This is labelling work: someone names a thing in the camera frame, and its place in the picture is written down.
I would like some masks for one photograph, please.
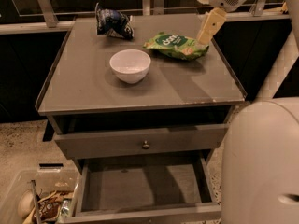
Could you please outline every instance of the clear plastic container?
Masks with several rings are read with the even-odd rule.
[[[32,189],[31,180],[36,182],[36,193],[45,196],[55,190],[76,191],[79,177],[80,175],[76,170],[35,169],[20,171],[0,206],[0,223],[23,223],[23,219],[18,215],[18,206],[23,193]]]

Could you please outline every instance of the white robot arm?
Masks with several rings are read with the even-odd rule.
[[[197,35],[197,41],[202,45],[207,45],[226,21],[226,13],[235,11],[245,3],[246,0],[197,0],[202,4],[210,4],[214,7],[206,13],[202,26]]]

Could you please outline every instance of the floor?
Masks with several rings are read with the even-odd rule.
[[[23,169],[38,170],[39,163],[62,163],[65,169],[76,169],[67,160],[54,141],[43,142],[47,122],[45,120],[0,124],[0,207],[6,198],[14,178]],[[208,171],[215,196],[221,204],[221,158],[223,145],[218,148],[209,164]],[[218,224],[219,220],[200,222]]]

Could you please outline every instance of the drawer knob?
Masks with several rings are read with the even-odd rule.
[[[150,148],[150,143],[147,140],[143,141],[142,148],[143,149],[149,149]]]

